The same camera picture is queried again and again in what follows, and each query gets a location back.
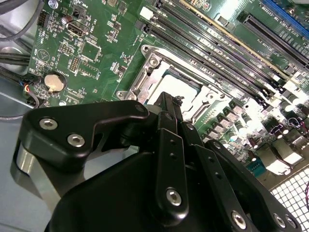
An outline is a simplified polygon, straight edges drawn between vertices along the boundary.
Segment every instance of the black ram slot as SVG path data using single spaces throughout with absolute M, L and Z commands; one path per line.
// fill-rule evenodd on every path
M 171 31 L 173 31 L 174 33 L 178 34 L 178 36 L 181 38 L 183 38 L 184 41 L 189 41 L 191 44 L 193 44 L 194 46 L 200 48 L 203 52 L 206 52 L 207 55 L 209 55 L 213 60 L 215 60 L 217 63 L 219 63 L 222 67 L 225 68 L 226 72 L 228 72 L 227 74 L 229 75 L 233 75 L 234 77 L 238 77 L 240 78 L 242 81 L 244 82 L 248 82 L 251 83 L 255 88 L 257 88 L 260 92 L 266 93 L 266 97 L 269 96 L 271 93 L 268 89 L 264 88 L 264 86 L 260 83 L 255 83 L 251 77 L 246 77 L 246 73 L 244 73 L 244 75 L 241 74 L 241 70 L 239 70 L 238 67 L 236 67 L 233 64 L 227 65 L 225 64 L 225 61 L 222 60 L 222 58 L 217 55 L 215 52 L 212 52 L 211 49 L 208 49 L 207 47 L 205 47 L 204 44 L 202 44 L 201 42 L 199 42 L 197 39 L 195 39 L 194 37 L 192 37 L 190 34 L 188 34 L 186 31 L 184 31 L 183 29 L 179 28 L 176 25 L 171 24 L 166 18 L 164 17 L 159 17 L 158 21 L 165 26 L 166 28 L 169 28 Z
M 256 19 L 253 15 L 249 14 L 243 21 L 243 24 L 251 30 L 254 34 L 260 37 L 262 40 L 273 46 L 284 56 L 289 58 L 292 63 L 303 69 L 309 62 L 309 60 L 294 50 L 289 44 L 287 44 L 278 35 L 273 33 L 268 27 Z

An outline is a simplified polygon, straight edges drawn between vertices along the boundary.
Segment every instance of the capacitor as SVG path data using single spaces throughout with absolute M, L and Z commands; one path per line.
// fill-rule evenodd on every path
M 274 135 L 277 137 L 277 139 L 280 139 L 280 138 L 283 137 L 283 135 L 281 134 L 281 131 L 280 131 L 280 130 L 276 131 L 276 132 L 274 133 Z
M 229 140 L 232 141 L 232 142 L 235 142 L 238 139 L 237 135 L 232 131 L 229 132 L 227 134 L 227 136 L 228 136 Z
M 66 15 L 61 18 L 61 23 L 63 25 L 67 25 L 69 22 L 72 22 L 72 21 L 73 21 L 73 17 L 71 15 Z
M 227 141 L 226 140 L 220 140 L 220 143 L 225 147 L 225 148 L 228 148 L 228 143 L 227 143 Z
M 286 111 L 286 112 L 290 112 L 294 109 L 294 106 L 291 105 L 290 103 L 288 103 L 287 101 L 283 101 L 281 103 L 281 107 Z
M 257 149 L 259 146 L 256 144 L 256 141 L 254 138 L 249 138 L 249 143 L 250 145 L 254 148 Z
M 256 155 L 253 153 L 253 151 L 248 151 L 248 156 L 252 162 L 256 161 Z
M 295 96 L 294 94 L 291 94 L 290 96 L 289 96 L 289 101 L 293 104 L 293 105 L 298 105 L 298 104 L 300 104 L 300 99 L 297 97 L 297 96 Z
M 245 123 L 247 124 L 248 127 L 251 127 L 251 126 L 254 125 L 253 120 L 249 116 L 243 117 L 243 120 L 245 121 Z
M 243 125 L 237 124 L 237 125 L 236 125 L 236 128 L 237 128 L 237 130 L 238 130 L 238 132 L 239 132 L 240 134 L 245 134 L 245 133 L 246 133 L 246 128 L 244 128 Z
M 301 108 L 300 108 L 300 111 L 301 111 L 304 115 L 306 115 L 307 117 L 309 117 L 309 109 L 308 109 L 307 107 L 305 107 L 305 106 L 301 107 Z

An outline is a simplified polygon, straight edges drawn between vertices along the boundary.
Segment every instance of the screw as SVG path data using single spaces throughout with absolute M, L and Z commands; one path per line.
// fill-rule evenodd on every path
M 79 134 L 71 134 L 68 136 L 68 143 L 74 147 L 82 147 L 85 144 L 85 139 Z
M 192 131 L 194 130 L 194 126 L 190 123 L 187 123 L 187 128 L 189 128 Z
M 288 223 L 289 223 L 294 229 L 297 228 L 295 222 L 294 222 L 289 216 L 286 215 L 285 218 L 286 218 L 286 220 L 288 221 Z
M 237 211 L 232 212 L 232 219 L 236 223 L 236 225 L 242 230 L 247 228 L 245 219 L 243 219 L 243 217 Z
M 221 149 L 220 144 L 218 144 L 217 142 L 215 142 L 215 143 L 213 143 L 213 144 L 214 144 L 214 146 L 215 146 L 216 148 Z
M 136 105 L 135 106 L 136 107 L 136 109 L 138 110 L 138 111 L 140 111 L 140 112 L 144 112 L 145 110 L 143 109 L 143 107 L 141 107 L 140 105 Z
M 53 10 L 57 9 L 59 4 L 57 0 L 48 0 L 48 5 L 50 8 L 52 8 Z
M 278 216 L 278 214 L 274 214 L 274 219 L 279 226 L 281 226 L 282 228 L 285 228 L 285 223 L 282 220 L 282 218 Z
M 40 127 L 44 130 L 54 130 L 58 127 L 58 123 L 51 118 L 43 118 L 39 122 Z
M 168 189 L 166 192 L 167 200 L 174 206 L 179 206 L 182 203 L 182 198 L 174 189 Z
M 156 58 L 150 58 L 149 64 L 151 65 L 151 67 L 156 67 L 159 64 L 159 61 Z

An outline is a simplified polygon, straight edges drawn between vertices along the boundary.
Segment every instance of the mounting hole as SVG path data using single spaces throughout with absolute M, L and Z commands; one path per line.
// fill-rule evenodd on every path
M 214 163 L 214 159 L 211 158 L 210 156 L 208 157 L 208 160 L 209 160 L 210 162 Z
M 176 160 L 176 159 L 177 159 L 177 156 L 176 156 L 174 153 L 170 153 L 169 156 L 171 156 L 173 160 Z
M 219 173 L 215 173 L 216 177 L 220 180 L 222 180 L 222 176 Z
M 149 52 L 149 48 L 147 46 L 143 47 L 143 52 Z

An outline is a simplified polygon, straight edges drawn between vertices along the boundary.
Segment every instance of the cable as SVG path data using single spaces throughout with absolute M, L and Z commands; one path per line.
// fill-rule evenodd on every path
M 39 99 L 37 98 L 37 96 L 35 96 L 34 93 L 32 93 L 31 91 L 29 91 L 28 89 L 28 92 L 27 94 L 29 94 L 34 100 L 35 100 L 35 106 L 34 106 L 34 109 L 38 108 L 40 106 L 40 102 L 39 102 Z M 20 119 L 22 118 L 24 115 L 18 115 L 18 116 L 0 116 L 0 120 L 2 121 L 11 121 L 11 120 L 17 120 L 17 119 Z
M 29 55 L 0 52 L 0 58 L 30 60 Z
M 0 3 L 0 15 L 8 13 L 21 6 L 28 0 L 6 0 Z
M 13 36 L 14 34 L 12 32 L 10 32 L 7 28 L 5 28 L 4 26 L 0 26 L 0 34 L 9 37 L 9 36 Z M 28 46 L 22 39 L 16 39 L 14 40 L 14 43 L 17 44 L 18 46 L 20 46 L 22 49 L 24 49 L 26 52 L 31 53 L 32 52 L 32 48 L 30 46 Z
M 16 39 L 22 37 L 29 30 L 29 28 L 32 26 L 32 24 L 34 24 L 35 20 L 37 19 L 37 17 L 41 13 L 43 6 L 44 6 L 44 2 L 42 0 L 40 0 L 37 8 L 35 9 L 33 16 L 27 22 L 25 27 L 22 28 L 21 31 L 18 32 L 17 34 L 15 34 L 15 35 L 12 35 L 12 36 L 9 36 L 9 37 L 6 37 L 6 38 L 0 38 L 0 42 L 12 41 L 12 40 L 16 40 Z
M 28 66 L 29 65 L 29 60 L 17 60 L 17 59 L 0 58 L 0 63 L 2 63 L 2 64 L 20 65 L 20 66 Z

